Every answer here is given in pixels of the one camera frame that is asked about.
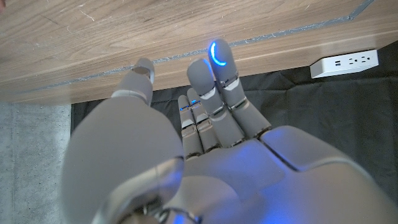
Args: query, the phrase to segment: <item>black cloth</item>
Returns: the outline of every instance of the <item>black cloth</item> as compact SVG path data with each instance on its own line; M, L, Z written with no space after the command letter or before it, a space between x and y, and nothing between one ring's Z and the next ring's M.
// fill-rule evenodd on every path
M291 125L362 165L398 203L398 42L369 70L311 79L310 67L241 77L247 98L273 127ZM177 99L189 86L154 92L152 107L180 133ZM72 130L99 103L72 105Z

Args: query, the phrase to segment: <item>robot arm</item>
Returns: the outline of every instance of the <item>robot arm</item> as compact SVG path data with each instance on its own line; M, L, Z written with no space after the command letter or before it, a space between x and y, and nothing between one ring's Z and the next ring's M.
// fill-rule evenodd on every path
M398 209L359 165L293 127L271 129L216 40L187 70L182 143L149 107L140 59L73 133L62 172L68 223L395 223Z

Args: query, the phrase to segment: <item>power strip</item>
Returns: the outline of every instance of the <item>power strip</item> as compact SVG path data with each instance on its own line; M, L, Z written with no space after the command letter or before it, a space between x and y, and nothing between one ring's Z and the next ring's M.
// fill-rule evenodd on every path
M353 54L323 58L311 65L311 77L320 78L332 75L342 75L379 65L377 50L368 50Z

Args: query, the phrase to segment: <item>blue led light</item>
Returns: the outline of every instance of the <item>blue led light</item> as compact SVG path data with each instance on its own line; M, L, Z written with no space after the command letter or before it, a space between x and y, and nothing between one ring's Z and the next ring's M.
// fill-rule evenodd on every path
M216 47L216 43L213 43L210 48L210 53L211 53L211 57L213 58L213 61L216 62L216 64L219 66L225 66L226 62L220 62L219 60L217 60L216 55L214 53L215 47Z

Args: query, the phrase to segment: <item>wooden tabletop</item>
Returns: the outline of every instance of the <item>wooden tabletop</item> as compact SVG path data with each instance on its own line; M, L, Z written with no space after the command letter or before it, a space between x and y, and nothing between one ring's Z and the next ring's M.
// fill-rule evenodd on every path
M140 57L155 90L189 85L192 60L227 40L241 76L311 65L398 40L396 0L9 0L0 15L0 101L107 98Z

